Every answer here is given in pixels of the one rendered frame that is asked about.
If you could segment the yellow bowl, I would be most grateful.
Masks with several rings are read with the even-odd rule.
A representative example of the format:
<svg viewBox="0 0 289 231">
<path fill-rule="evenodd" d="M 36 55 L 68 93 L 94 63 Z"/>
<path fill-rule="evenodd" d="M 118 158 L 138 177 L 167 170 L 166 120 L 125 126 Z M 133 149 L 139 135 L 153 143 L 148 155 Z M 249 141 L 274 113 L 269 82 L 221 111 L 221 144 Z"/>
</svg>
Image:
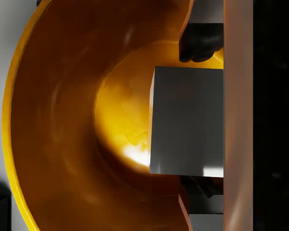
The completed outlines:
<svg viewBox="0 0 289 231">
<path fill-rule="evenodd" d="M 177 176 L 147 156 L 156 66 L 179 61 L 192 0 L 41 0 L 6 79 L 2 147 L 29 231 L 189 231 Z"/>
</svg>

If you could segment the grey cube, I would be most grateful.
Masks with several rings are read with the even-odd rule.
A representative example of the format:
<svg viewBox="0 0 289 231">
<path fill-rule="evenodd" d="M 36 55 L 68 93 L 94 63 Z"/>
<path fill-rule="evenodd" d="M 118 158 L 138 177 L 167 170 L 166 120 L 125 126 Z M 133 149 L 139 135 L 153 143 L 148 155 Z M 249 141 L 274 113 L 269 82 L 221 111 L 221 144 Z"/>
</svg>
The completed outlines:
<svg viewBox="0 0 289 231">
<path fill-rule="evenodd" d="M 151 174 L 223 177 L 223 70 L 157 66 L 149 127 Z"/>
</svg>

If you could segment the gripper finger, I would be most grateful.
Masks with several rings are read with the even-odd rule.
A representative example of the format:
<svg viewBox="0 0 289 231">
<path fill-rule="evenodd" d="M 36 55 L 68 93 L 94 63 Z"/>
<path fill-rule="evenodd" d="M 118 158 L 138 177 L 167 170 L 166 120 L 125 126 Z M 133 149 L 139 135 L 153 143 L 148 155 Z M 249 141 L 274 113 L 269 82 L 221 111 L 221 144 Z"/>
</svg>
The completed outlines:
<svg viewBox="0 0 289 231">
<path fill-rule="evenodd" d="M 179 60 L 204 62 L 223 48 L 223 0 L 190 0 L 179 33 Z"/>
<path fill-rule="evenodd" d="M 179 204 L 188 231 L 223 231 L 223 178 L 179 177 Z"/>
</svg>

